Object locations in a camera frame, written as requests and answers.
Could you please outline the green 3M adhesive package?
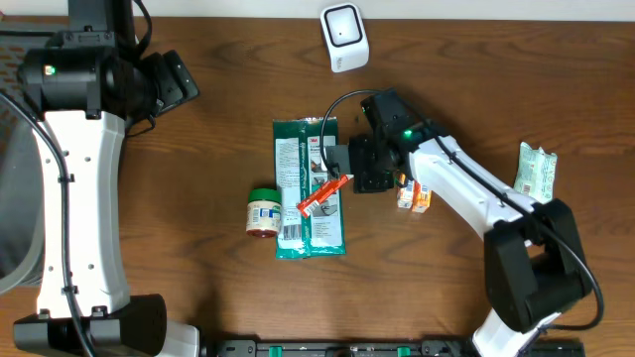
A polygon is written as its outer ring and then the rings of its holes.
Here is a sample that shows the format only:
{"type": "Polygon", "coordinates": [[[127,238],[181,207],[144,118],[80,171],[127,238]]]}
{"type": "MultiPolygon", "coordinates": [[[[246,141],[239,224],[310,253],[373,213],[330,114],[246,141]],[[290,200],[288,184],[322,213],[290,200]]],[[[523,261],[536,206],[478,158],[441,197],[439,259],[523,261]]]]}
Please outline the green 3M adhesive package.
{"type": "Polygon", "coordinates": [[[319,147],[338,143],[337,120],[325,126],[320,118],[273,123],[275,181],[282,196],[282,230],[276,257],[300,260],[346,253],[341,197],[333,193],[304,216],[298,205],[318,190],[330,174],[321,162],[319,147]]]}

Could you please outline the orange tissue pack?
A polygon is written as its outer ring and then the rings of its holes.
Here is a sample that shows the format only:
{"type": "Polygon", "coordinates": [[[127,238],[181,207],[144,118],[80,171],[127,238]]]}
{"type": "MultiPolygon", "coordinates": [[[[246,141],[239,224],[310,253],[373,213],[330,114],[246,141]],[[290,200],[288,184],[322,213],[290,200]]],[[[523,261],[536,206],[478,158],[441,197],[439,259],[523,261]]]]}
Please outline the orange tissue pack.
{"type": "Polygon", "coordinates": [[[431,191],[425,185],[415,182],[411,210],[416,213],[425,213],[431,206],[431,199],[431,191]]]}
{"type": "Polygon", "coordinates": [[[400,174],[397,180],[397,206],[399,208],[411,209],[414,202],[415,182],[406,175],[400,174]]]}

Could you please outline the red adhesive tube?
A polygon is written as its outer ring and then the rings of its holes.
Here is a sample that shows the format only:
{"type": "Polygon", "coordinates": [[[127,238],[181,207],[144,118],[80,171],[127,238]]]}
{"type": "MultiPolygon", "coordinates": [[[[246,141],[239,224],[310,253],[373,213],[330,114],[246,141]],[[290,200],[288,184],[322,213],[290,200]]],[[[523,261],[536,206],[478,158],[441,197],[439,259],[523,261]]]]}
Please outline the red adhesive tube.
{"type": "Polygon", "coordinates": [[[314,211],[346,183],[353,179],[353,175],[342,175],[338,179],[331,179],[321,185],[315,192],[297,205],[297,210],[304,218],[309,218],[314,211]]]}

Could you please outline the green-lidded small jar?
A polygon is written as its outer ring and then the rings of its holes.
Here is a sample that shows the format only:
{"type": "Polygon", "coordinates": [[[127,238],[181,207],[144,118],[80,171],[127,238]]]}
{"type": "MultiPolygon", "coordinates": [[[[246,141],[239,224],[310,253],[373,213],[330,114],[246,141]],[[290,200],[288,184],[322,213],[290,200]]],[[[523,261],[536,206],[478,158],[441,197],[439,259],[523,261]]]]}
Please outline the green-lidded small jar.
{"type": "Polygon", "coordinates": [[[282,228],[282,195],[275,189],[256,188],[248,196],[246,233],[276,238],[282,228]]]}

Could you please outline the mint green wipes pack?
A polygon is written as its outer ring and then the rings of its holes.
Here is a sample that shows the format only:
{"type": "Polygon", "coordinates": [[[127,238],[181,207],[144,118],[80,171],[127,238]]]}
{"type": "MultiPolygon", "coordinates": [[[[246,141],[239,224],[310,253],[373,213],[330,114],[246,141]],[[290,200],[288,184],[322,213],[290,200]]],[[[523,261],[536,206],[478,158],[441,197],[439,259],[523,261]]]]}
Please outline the mint green wipes pack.
{"type": "Polygon", "coordinates": [[[542,147],[533,149],[522,142],[514,189],[540,203],[549,202],[554,198],[557,162],[558,156],[555,153],[548,154],[542,147]]]}

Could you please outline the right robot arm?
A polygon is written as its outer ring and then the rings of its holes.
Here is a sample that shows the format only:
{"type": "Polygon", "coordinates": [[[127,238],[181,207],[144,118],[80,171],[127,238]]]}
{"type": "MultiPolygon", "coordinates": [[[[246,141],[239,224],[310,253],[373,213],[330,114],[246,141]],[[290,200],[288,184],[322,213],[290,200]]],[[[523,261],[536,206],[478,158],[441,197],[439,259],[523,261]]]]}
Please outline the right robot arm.
{"type": "Polygon", "coordinates": [[[523,356],[578,301],[601,291],[584,257],[572,210],[541,203],[471,159],[430,124],[379,124],[372,136],[322,147],[327,169],[355,180],[403,172],[451,207],[484,243],[491,310],[472,334],[475,356],[523,356]]]}

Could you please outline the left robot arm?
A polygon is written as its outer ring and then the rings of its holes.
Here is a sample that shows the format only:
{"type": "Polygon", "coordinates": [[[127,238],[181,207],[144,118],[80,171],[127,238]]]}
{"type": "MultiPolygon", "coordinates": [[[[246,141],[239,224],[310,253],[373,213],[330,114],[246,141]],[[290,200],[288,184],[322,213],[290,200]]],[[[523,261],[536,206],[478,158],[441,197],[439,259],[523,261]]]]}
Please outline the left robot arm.
{"type": "Polygon", "coordinates": [[[148,53],[137,37],[140,0],[72,1],[69,24],[17,71],[43,174],[44,271],[34,314],[13,339],[41,356],[201,357],[201,331],[168,318],[158,294],[134,296],[124,272],[118,170],[125,138],[141,121],[195,99],[173,51],[148,53]]]}

